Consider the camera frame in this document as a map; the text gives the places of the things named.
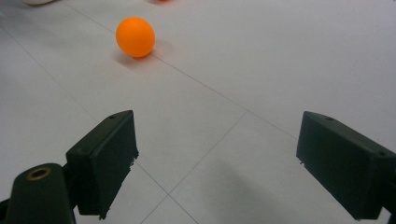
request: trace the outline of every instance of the white floor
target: white floor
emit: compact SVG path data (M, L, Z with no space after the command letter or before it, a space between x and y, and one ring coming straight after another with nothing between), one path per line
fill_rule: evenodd
M141 156L107 219L79 224L357 223L299 164L297 138L308 110L396 151L395 12L392 0L0 0L0 201L16 175L65 164L132 109ZM115 41L131 16L156 32L145 59Z

